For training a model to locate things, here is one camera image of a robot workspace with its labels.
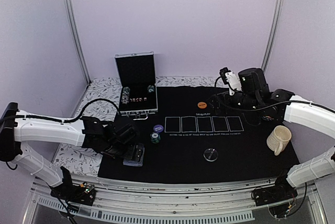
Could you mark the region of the blue patterned card deck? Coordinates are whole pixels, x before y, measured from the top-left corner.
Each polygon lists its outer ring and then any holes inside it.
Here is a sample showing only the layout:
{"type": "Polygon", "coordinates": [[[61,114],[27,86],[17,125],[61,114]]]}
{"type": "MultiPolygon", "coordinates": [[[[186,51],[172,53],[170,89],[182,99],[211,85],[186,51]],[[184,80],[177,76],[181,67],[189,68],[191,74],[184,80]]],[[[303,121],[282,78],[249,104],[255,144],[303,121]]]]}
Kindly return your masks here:
{"type": "Polygon", "coordinates": [[[133,167],[142,167],[143,166],[143,159],[144,159],[144,154],[143,154],[143,157],[140,161],[127,161],[127,160],[125,160],[125,157],[124,157],[123,158],[123,165],[133,166],[133,167]]]}

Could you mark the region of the orange big blind button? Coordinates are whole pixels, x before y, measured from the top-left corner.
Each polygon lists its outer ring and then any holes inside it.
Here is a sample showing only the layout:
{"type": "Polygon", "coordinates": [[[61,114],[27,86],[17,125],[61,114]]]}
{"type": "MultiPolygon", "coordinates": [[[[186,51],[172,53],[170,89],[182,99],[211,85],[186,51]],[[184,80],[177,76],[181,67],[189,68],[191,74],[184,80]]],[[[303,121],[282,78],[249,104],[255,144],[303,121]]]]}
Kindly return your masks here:
{"type": "Polygon", "coordinates": [[[198,102],[197,107],[199,109],[205,109],[205,108],[207,108],[207,103],[206,102],[198,102]]]}

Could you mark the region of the green poker chip pile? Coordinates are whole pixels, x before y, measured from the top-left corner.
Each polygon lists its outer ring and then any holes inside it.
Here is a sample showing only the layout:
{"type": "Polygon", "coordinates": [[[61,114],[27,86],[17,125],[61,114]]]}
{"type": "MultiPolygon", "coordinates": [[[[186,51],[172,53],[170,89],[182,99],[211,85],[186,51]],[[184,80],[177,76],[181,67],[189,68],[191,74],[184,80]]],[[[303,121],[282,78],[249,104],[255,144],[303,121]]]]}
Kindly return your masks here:
{"type": "Polygon", "coordinates": [[[160,134],[157,132],[153,132],[152,134],[150,134],[150,139],[152,143],[159,143],[160,142],[160,134]]]}

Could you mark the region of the purple small blind button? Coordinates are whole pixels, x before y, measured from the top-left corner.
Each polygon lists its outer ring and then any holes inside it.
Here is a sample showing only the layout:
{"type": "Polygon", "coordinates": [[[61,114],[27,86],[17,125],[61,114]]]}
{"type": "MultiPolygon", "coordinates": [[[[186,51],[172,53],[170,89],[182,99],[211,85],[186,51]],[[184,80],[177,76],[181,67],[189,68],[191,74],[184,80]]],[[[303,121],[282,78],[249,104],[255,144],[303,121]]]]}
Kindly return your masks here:
{"type": "Polygon", "coordinates": [[[155,125],[155,126],[153,127],[153,131],[154,131],[154,132],[157,132],[157,133],[161,133],[161,132],[164,131],[164,127],[163,127],[162,125],[155,125]]]}

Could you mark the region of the long poker chip stack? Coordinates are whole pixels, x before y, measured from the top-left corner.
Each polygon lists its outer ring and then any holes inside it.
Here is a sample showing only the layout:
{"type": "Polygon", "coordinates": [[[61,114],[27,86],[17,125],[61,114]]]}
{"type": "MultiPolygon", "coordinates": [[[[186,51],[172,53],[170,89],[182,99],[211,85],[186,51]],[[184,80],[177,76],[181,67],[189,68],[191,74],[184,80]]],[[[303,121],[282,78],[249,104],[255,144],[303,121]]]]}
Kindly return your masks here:
{"type": "Polygon", "coordinates": [[[130,101],[130,87],[124,87],[121,93],[121,103],[127,105],[130,101]]]}

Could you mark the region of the clear dealer button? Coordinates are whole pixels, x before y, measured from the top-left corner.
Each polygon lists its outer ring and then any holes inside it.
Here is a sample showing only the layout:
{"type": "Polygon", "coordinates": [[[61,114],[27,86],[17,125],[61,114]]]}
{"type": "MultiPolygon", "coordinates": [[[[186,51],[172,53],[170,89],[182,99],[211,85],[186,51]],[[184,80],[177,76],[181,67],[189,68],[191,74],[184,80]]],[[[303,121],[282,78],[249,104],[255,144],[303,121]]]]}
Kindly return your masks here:
{"type": "Polygon", "coordinates": [[[214,162],[218,159],[218,151],[214,148],[208,148],[204,151],[203,156],[206,161],[214,162]]]}

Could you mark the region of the short poker chip stack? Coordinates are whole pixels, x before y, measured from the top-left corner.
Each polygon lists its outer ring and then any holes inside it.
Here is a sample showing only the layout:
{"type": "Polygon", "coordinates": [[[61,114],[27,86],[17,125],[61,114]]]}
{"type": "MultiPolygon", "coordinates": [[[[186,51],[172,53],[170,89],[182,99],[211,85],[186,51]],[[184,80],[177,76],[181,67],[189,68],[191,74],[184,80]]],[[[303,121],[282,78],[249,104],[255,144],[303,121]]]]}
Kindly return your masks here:
{"type": "Polygon", "coordinates": [[[148,90],[148,93],[153,93],[153,92],[155,91],[155,87],[154,87],[154,85],[149,85],[149,86],[147,87],[147,90],[148,90]]]}

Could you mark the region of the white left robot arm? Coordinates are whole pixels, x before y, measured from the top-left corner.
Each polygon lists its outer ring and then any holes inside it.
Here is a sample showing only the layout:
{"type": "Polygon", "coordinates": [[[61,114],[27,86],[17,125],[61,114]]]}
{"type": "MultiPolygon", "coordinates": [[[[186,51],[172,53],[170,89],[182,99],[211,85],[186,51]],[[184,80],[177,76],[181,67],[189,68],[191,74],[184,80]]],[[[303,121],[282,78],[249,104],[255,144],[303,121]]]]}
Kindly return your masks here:
{"type": "Polygon", "coordinates": [[[73,200],[78,190],[72,184],[70,172],[46,160],[29,142],[65,143],[112,158],[139,162],[143,144],[134,143],[138,135],[139,130],[129,117],[120,117],[117,121],[83,115],[51,118],[19,110],[18,104],[11,102],[1,116],[1,161],[25,168],[32,176],[56,187],[65,199],[73,200]]]}

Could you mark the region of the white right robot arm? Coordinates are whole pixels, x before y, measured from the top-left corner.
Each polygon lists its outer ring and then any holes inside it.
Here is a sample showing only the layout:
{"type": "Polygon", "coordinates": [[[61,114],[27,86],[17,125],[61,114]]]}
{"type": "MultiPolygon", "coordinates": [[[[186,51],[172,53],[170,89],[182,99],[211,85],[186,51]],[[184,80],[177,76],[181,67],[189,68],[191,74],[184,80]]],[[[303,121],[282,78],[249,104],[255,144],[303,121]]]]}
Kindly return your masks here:
{"type": "Polygon", "coordinates": [[[279,123],[267,139],[275,155],[283,152],[283,134],[289,132],[283,123],[293,127],[301,163],[278,176],[270,193],[275,201],[283,200],[297,186],[334,174],[334,109],[282,88],[271,91],[260,68],[235,74],[225,67],[219,71],[219,79],[228,91],[214,95],[218,107],[279,123]]]}

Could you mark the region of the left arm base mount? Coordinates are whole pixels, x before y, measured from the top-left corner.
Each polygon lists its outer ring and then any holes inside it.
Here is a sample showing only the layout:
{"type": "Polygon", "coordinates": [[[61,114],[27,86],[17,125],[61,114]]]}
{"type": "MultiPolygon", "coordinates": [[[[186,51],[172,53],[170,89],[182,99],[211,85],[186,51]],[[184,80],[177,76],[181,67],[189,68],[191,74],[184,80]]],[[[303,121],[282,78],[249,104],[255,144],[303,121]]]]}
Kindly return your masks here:
{"type": "Polygon", "coordinates": [[[95,185],[88,182],[74,185],[70,171],[65,167],[60,167],[60,169],[63,175],[62,183],[59,186],[51,187],[50,195],[57,199],[65,200],[66,203],[93,206],[96,196],[95,185]]]}

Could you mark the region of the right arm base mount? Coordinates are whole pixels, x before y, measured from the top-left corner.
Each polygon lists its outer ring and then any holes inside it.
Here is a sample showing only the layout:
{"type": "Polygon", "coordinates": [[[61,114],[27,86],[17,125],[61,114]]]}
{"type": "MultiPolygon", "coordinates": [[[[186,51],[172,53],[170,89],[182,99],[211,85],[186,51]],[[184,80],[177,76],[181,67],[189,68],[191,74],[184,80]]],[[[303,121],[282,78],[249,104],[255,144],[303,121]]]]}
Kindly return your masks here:
{"type": "Polygon", "coordinates": [[[257,187],[251,192],[251,198],[256,206],[295,199],[297,195],[297,190],[288,183],[287,175],[280,175],[273,186],[257,187]]]}

